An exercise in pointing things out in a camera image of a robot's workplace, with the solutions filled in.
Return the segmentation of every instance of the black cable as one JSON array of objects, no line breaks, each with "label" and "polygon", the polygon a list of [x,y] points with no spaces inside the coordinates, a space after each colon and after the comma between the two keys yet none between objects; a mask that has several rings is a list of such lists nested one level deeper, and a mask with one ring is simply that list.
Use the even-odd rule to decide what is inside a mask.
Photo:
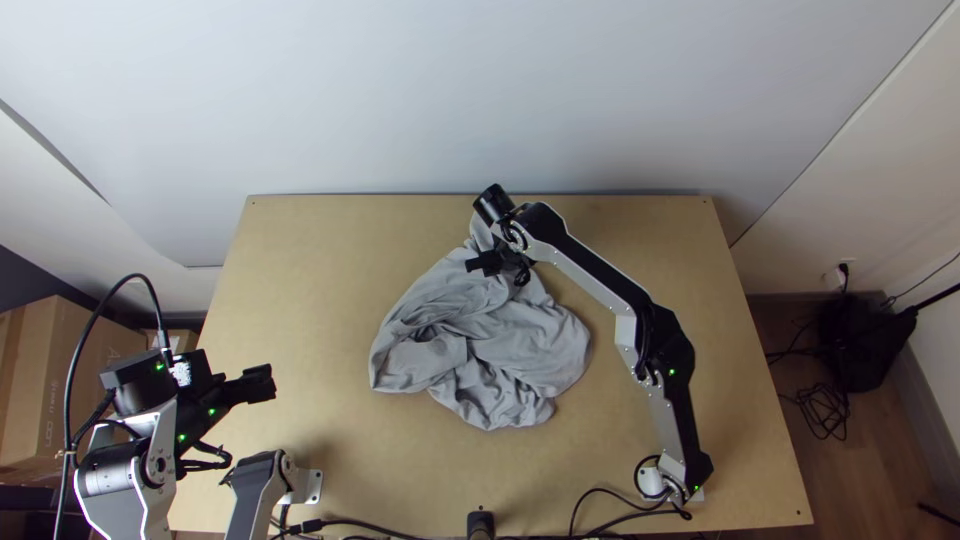
[{"label": "black cable", "polygon": [[[642,495],[645,499],[655,499],[654,504],[652,506],[646,506],[646,507],[640,506],[634,503],[633,501],[630,501],[623,495],[616,493],[615,491],[611,491],[609,489],[600,488],[600,487],[588,489],[586,492],[583,493],[583,495],[580,496],[580,498],[577,500],[577,504],[575,504],[573,507],[573,512],[571,512],[570,514],[570,526],[567,528],[567,535],[569,537],[573,536],[573,526],[577,520],[577,511],[580,509],[580,505],[583,504],[583,501],[585,501],[587,497],[593,493],[604,493],[606,495],[612,496],[617,500],[619,500],[620,502],[633,508],[634,510],[637,510],[638,512],[654,512],[657,509],[659,509],[661,506],[666,504],[666,502],[670,498],[670,494],[673,493],[673,488],[666,486],[663,488],[663,490],[661,490],[656,495],[650,495],[648,493],[645,493],[643,489],[640,488],[640,482],[637,480],[637,476],[639,474],[640,469],[651,461],[658,463],[660,461],[660,456],[658,454],[653,454],[640,460],[640,463],[637,463],[636,468],[634,468],[633,470],[633,487],[635,487],[637,489],[637,492],[639,492],[640,495]],[[602,527],[600,529],[594,529],[590,533],[587,533],[587,536],[591,536],[593,533],[596,533],[596,532],[602,532],[603,529],[605,528],[606,527]]]},{"label": "black cable", "polygon": [[573,536],[573,525],[574,525],[574,522],[575,522],[576,519],[577,519],[577,510],[580,509],[580,505],[583,504],[583,501],[586,500],[587,496],[589,496],[589,495],[591,495],[591,494],[593,494],[593,493],[604,493],[604,494],[606,494],[606,495],[610,495],[611,497],[616,498],[616,499],[619,500],[620,502],[626,504],[627,506],[630,506],[631,508],[633,508],[634,510],[637,510],[638,512],[652,512],[652,511],[660,508],[661,506],[663,506],[663,505],[667,502],[667,499],[670,497],[670,491],[671,491],[671,490],[668,488],[668,489],[665,489],[665,491],[667,491],[667,494],[664,495],[663,498],[661,498],[659,501],[657,501],[653,506],[643,507],[643,506],[640,506],[640,505],[638,505],[638,504],[636,504],[636,503],[628,500],[628,499],[627,499],[626,497],[624,497],[623,495],[620,495],[619,493],[617,493],[617,492],[615,492],[615,491],[611,491],[611,490],[606,489],[606,488],[591,488],[591,489],[588,489],[586,492],[584,492],[583,495],[580,496],[580,498],[577,500],[577,504],[574,505],[574,507],[573,507],[573,513],[570,514],[570,527],[567,528],[567,535],[568,535],[568,536]]},{"label": "black cable", "polygon": [[73,351],[73,356],[70,358],[70,367],[67,369],[67,378],[64,381],[63,388],[63,469],[60,474],[60,494],[57,497],[57,513],[53,521],[53,540],[58,540],[60,538],[60,527],[63,523],[63,505],[67,499],[67,478],[69,476],[70,467],[77,466],[77,456],[76,456],[76,447],[73,445],[73,437],[71,436],[70,429],[70,398],[73,393],[73,379],[77,371],[77,362],[80,359],[80,353],[83,352],[83,346],[87,343],[87,339],[90,337],[90,332],[93,330],[93,325],[97,322],[97,319],[103,314],[107,308],[107,303],[113,298],[113,296],[120,290],[121,287],[126,285],[128,282],[140,279],[147,286],[147,291],[150,293],[150,300],[153,302],[154,313],[157,317],[157,333],[161,336],[161,340],[164,347],[164,358],[166,359],[167,365],[171,363],[170,359],[170,340],[167,336],[167,327],[163,322],[163,313],[160,311],[160,302],[157,300],[157,292],[153,288],[153,284],[150,283],[150,279],[147,276],[139,273],[129,274],[120,279],[113,287],[107,291],[107,294],[100,300],[100,303],[97,304],[96,309],[93,310],[93,313],[90,314],[90,318],[87,319],[87,324],[84,325],[83,331],[80,333],[80,339],[77,341],[77,347]]},{"label": "black cable", "polygon": [[[385,536],[393,536],[396,538],[402,538],[403,540],[427,540],[419,536],[413,536],[410,534],[405,534],[402,532],[397,532],[394,530],[387,529],[386,527],[381,527],[379,525],[374,525],[373,523],[367,523],[366,521],[361,521],[359,519],[331,519],[329,521],[323,519],[311,519],[304,521],[299,525],[300,531],[295,532],[314,532],[319,531],[320,529],[330,526],[330,525],[353,525],[354,527],[360,527],[361,529],[367,529],[368,531],[378,532]],[[297,525],[290,527],[287,531],[291,531],[297,528]]]},{"label": "black cable", "polygon": [[944,268],[946,268],[946,267],[950,266],[951,264],[953,264],[953,262],[956,261],[957,259],[960,259],[960,251],[958,251],[958,252],[956,253],[956,255],[954,255],[953,257],[951,257],[949,261],[941,264],[939,268],[937,268],[937,269],[934,270],[933,272],[930,272],[929,274],[927,274],[927,277],[925,277],[925,278],[921,279],[920,281],[916,282],[916,283],[913,285],[913,287],[910,287],[909,289],[903,291],[903,292],[900,293],[900,294],[895,294],[895,295],[893,295],[893,296],[888,296],[887,299],[883,301],[883,304],[880,305],[880,308],[881,308],[881,309],[887,309],[887,308],[893,307],[893,305],[897,303],[897,300],[899,300],[901,296],[906,296],[907,294],[910,293],[910,291],[916,289],[916,288],[919,287],[920,285],[923,285],[924,283],[927,282],[927,280],[929,280],[929,279],[932,278],[933,276],[939,274],[941,270],[943,270]]},{"label": "black cable", "polygon": [[798,390],[793,398],[783,394],[777,396],[800,408],[804,422],[817,439],[824,441],[833,437],[839,441],[847,440],[850,403],[846,394],[827,384],[817,383]]},{"label": "black cable", "polygon": [[283,531],[287,530],[287,514],[290,513],[290,505],[284,504],[280,506],[280,523],[277,525],[277,528],[280,529],[280,538],[284,538]]},{"label": "black cable", "polygon": [[693,515],[690,514],[690,512],[687,512],[686,510],[677,506],[676,503],[673,503],[673,510],[654,510],[653,512],[638,512],[636,514],[627,514],[625,516],[618,517],[617,519],[610,520],[604,523],[603,525],[600,525],[599,527],[594,528],[590,532],[586,533],[584,536],[588,536],[588,537],[594,536],[597,533],[601,533],[606,529],[613,527],[614,525],[619,525],[620,523],[623,523],[624,521],[630,521],[633,519],[639,519],[642,517],[649,517],[649,516],[662,516],[666,514],[678,514],[681,518],[683,518],[686,521],[693,519]]},{"label": "black cable", "polygon": [[643,466],[649,463],[650,461],[655,461],[657,464],[659,464],[660,454],[653,454],[653,455],[647,456],[641,459],[640,463],[637,463],[636,468],[633,469],[633,487],[637,488],[637,492],[640,493],[640,495],[642,495],[644,499],[659,499],[660,497],[663,497],[665,494],[670,492],[669,487],[664,487],[662,490],[660,490],[659,493],[654,493],[651,495],[650,493],[647,493],[640,488],[640,480],[637,478],[637,476],[639,476],[640,474],[640,469],[642,469]]},{"label": "black cable", "polygon": [[813,323],[816,321],[817,319],[810,319],[809,321],[806,322],[806,324],[801,326],[800,329],[797,330],[797,333],[794,334],[793,339],[790,340],[790,345],[787,345],[786,349],[778,352],[767,353],[765,356],[767,358],[771,358],[770,360],[767,361],[767,365],[772,366],[777,362],[779,362],[780,360],[783,360],[784,357],[791,354],[798,353],[799,351],[795,351],[793,348],[797,345],[797,342],[800,341],[800,336],[802,336],[804,332],[806,332],[811,326],[813,326]]},{"label": "black cable", "polygon": [[97,405],[97,407],[93,410],[93,413],[90,415],[89,418],[87,418],[87,421],[84,422],[83,425],[80,426],[80,429],[78,429],[77,432],[73,435],[73,437],[70,438],[70,441],[75,448],[79,447],[80,440],[83,439],[83,436],[86,435],[88,431],[90,431],[90,428],[92,428],[94,424],[96,424],[97,421],[100,420],[100,417],[103,416],[103,413],[106,412],[107,407],[109,407],[110,404],[113,403],[113,397],[115,395],[117,395],[116,388],[111,388],[110,390],[107,390],[103,395],[103,399],[100,400],[100,404]]}]

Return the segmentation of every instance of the white wall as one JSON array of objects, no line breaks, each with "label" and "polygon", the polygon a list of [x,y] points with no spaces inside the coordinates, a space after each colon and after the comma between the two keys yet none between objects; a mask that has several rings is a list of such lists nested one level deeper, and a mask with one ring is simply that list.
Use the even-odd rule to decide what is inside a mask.
[{"label": "white wall", "polygon": [[951,5],[732,253],[750,293],[884,289],[960,238],[960,15]]},{"label": "white wall", "polygon": [[250,193],[495,180],[712,193],[733,240],[947,3],[15,2],[0,98],[191,266]]},{"label": "white wall", "polygon": [[[3,113],[0,244],[94,298],[125,274],[143,272],[169,313],[206,311],[220,273],[188,270],[159,255]],[[142,286],[125,287],[120,296],[152,307]]]},{"label": "white wall", "polygon": [[[931,260],[916,272],[904,276],[887,287],[888,294],[900,294],[919,282],[960,251],[960,242],[954,250]],[[936,276],[917,287],[910,294],[897,300],[895,307],[902,310],[912,304],[960,282],[960,261],[944,268]],[[927,384],[943,419],[953,436],[953,443],[960,448],[960,293],[944,298],[920,311],[917,329],[910,337],[913,350]]]}]

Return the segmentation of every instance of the wooden floor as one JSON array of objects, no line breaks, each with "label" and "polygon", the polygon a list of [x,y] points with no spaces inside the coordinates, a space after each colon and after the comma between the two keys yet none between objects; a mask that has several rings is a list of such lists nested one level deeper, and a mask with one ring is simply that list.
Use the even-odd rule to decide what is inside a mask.
[{"label": "wooden floor", "polygon": [[[753,299],[750,309],[766,351],[785,349],[816,310],[816,303]],[[814,332],[798,345],[812,344]],[[781,394],[826,381],[819,363],[788,357],[771,367]],[[892,380],[866,394],[851,396],[852,416],[845,442],[814,438],[800,411],[781,401],[800,471],[810,498],[814,525],[749,531],[704,531],[724,540],[960,538],[960,528],[917,509],[920,501],[937,506],[927,470],[900,396]],[[942,508],[947,513],[957,509]],[[651,540],[686,540],[689,534],[651,535]],[[180,533],[177,540],[215,540],[222,535]]]}]

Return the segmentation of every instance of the black cable bundle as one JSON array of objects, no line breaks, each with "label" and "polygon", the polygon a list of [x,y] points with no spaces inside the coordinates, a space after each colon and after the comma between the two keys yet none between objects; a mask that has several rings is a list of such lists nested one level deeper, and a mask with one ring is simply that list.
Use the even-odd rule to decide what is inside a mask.
[{"label": "black cable bundle", "polygon": [[845,441],[847,439],[847,420],[850,418],[850,399],[847,395],[844,385],[844,378],[840,373],[837,372],[838,369],[842,369],[842,355],[844,352],[833,350],[829,344],[827,346],[817,346],[803,349],[796,349],[795,347],[797,342],[800,340],[800,337],[808,329],[813,327],[814,323],[819,322],[820,326],[822,327],[825,324],[824,321],[828,321],[827,324],[830,324],[830,321],[842,316],[843,307],[847,305],[848,301],[847,285],[850,281],[850,273],[846,264],[840,265],[840,269],[846,276],[846,279],[844,280],[843,289],[840,292],[839,300],[828,304],[819,315],[811,318],[809,321],[803,324],[803,326],[797,330],[797,333],[793,336],[793,339],[790,340],[790,345],[788,345],[785,350],[767,353],[766,355],[768,358],[768,366],[776,364],[789,355],[820,357],[824,359],[825,362],[828,359],[827,355],[833,355],[832,359],[834,360],[837,358],[840,359],[840,361],[837,361],[834,364],[834,369],[831,369],[834,374],[834,381],[832,384],[821,382],[809,388],[801,388],[797,390],[793,397],[784,394],[777,394],[780,399],[796,405],[800,409],[800,412],[803,414],[803,420],[807,424],[807,428],[810,429],[810,432],[813,433],[814,437],[821,441],[830,437],[840,441]]}]

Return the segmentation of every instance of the gray cloth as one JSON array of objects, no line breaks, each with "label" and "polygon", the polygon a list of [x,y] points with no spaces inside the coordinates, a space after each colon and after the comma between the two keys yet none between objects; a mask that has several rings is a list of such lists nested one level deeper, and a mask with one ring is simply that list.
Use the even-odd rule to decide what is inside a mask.
[{"label": "gray cloth", "polygon": [[479,216],[470,238],[420,277],[390,310],[370,350],[370,387],[430,395],[481,429],[549,419],[553,399],[587,367],[590,333],[535,273],[484,277],[464,261],[493,248]]}]

